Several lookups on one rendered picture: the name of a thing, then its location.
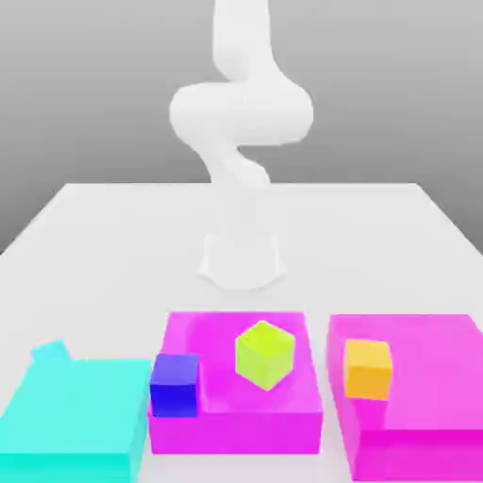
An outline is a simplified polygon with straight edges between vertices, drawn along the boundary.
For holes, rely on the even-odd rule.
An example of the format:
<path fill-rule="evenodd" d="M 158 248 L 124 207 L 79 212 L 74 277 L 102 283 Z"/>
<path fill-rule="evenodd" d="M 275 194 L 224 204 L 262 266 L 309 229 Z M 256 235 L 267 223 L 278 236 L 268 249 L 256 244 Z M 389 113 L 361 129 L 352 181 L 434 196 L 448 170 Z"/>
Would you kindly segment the small yellow-green cube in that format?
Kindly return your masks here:
<path fill-rule="evenodd" d="M 235 372 L 265 391 L 293 369 L 295 336 L 260 320 L 235 340 Z"/>

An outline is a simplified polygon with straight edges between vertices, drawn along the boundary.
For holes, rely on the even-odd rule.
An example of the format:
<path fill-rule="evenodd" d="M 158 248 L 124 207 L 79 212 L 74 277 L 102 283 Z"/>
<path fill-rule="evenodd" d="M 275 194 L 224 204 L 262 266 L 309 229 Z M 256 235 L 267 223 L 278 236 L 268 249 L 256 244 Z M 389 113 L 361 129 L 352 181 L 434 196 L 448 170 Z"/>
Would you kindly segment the small blue cube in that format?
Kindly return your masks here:
<path fill-rule="evenodd" d="M 150 378 L 155 417 L 195 417 L 198 399 L 198 356 L 157 355 Z"/>

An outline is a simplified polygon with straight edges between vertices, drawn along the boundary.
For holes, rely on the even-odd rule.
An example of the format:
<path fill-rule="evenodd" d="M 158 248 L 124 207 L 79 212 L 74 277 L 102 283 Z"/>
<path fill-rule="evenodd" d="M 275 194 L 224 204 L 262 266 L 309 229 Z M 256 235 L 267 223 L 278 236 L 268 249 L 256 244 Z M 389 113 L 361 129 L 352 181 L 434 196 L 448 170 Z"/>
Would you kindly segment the small orange cube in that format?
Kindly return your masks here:
<path fill-rule="evenodd" d="M 346 397 L 388 401 L 391 378 L 391 350 L 385 341 L 345 341 L 343 384 Z"/>

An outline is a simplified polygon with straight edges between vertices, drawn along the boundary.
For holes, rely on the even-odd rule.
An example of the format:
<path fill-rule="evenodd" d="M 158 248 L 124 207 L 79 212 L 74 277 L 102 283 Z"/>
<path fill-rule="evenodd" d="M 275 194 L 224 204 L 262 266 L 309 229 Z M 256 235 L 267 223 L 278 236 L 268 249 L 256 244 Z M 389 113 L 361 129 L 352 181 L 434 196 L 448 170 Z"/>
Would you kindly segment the small cyan cube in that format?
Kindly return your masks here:
<path fill-rule="evenodd" d="M 34 347 L 31 350 L 32 360 L 35 363 L 42 362 L 66 362 L 71 361 L 68 349 L 62 340 L 50 341 Z"/>

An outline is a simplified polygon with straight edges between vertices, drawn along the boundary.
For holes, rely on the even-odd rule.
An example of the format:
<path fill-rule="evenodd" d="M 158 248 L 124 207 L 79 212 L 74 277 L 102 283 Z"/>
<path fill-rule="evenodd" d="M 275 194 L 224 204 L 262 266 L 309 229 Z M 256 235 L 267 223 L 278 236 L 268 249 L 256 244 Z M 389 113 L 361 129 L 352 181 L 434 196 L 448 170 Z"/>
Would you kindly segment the large magenta box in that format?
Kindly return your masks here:
<path fill-rule="evenodd" d="M 292 371 L 265 391 L 235 372 L 235 340 L 260 320 L 295 336 Z M 159 353 L 198 356 L 195 417 L 147 419 L 155 454 L 316 454 L 322 397 L 297 311 L 174 311 Z"/>
<path fill-rule="evenodd" d="M 347 340 L 391 349 L 388 400 L 348 398 Z M 483 482 L 483 331 L 467 314 L 335 314 L 326 366 L 355 481 Z"/>

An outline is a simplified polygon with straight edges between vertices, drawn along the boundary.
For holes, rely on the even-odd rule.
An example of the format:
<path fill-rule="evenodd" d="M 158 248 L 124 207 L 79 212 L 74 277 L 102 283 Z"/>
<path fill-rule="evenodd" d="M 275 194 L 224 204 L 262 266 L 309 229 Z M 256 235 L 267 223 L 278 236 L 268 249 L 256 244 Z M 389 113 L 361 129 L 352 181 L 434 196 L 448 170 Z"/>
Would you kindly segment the large cyan box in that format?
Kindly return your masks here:
<path fill-rule="evenodd" d="M 0 416 L 0 483 L 138 483 L 151 362 L 34 362 Z"/>

